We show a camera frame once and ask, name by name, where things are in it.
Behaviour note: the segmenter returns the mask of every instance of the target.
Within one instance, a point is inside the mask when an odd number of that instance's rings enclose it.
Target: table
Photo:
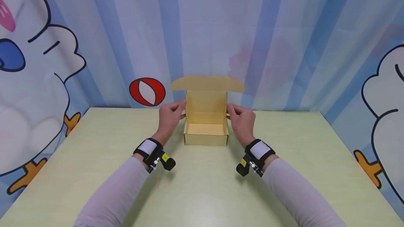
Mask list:
[[[256,114],[255,136],[303,174],[347,226],[404,226],[320,113]],[[0,226],[72,227],[158,120],[156,109],[90,108]],[[237,174],[243,150],[232,131],[226,147],[184,145],[183,126],[165,147],[177,165],[170,172],[157,166],[123,226],[296,226],[258,175]]]

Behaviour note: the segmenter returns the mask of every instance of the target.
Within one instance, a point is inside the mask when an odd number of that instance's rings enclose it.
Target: person's left hand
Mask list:
[[[159,110],[159,128],[151,138],[164,146],[173,134],[178,122],[185,118],[185,114],[182,114],[185,105],[185,100],[162,105]]]

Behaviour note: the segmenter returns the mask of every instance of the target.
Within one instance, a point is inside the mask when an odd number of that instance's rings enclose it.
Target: cardboard box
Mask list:
[[[184,76],[175,80],[170,89],[186,91],[186,145],[227,145],[227,92],[244,92],[239,80],[227,76]]]

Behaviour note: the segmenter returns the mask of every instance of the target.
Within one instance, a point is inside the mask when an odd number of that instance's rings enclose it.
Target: white sleeve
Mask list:
[[[130,157],[90,197],[74,226],[121,226],[148,176],[143,164]]]
[[[262,177],[300,227],[346,227],[324,197],[286,161],[277,158]]]

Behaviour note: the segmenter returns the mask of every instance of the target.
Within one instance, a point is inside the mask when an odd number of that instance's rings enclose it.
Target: black wrist strap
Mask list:
[[[242,176],[248,174],[250,166],[259,176],[263,176],[261,170],[265,165],[265,160],[270,155],[275,154],[275,151],[260,139],[256,139],[247,145],[244,152],[245,155],[236,168],[236,171]]]
[[[155,139],[145,139],[133,152],[143,156],[143,162],[149,167],[147,170],[151,173],[156,169],[157,163],[161,160],[164,169],[170,171],[175,166],[175,160],[170,158],[164,152],[162,144]]]
[[[260,168],[262,169],[265,164],[265,160],[270,156],[275,154],[275,151],[269,147],[265,142],[263,142],[260,139],[256,139],[253,142],[251,142],[247,147],[245,148],[245,153],[250,155],[252,158],[252,161]]]

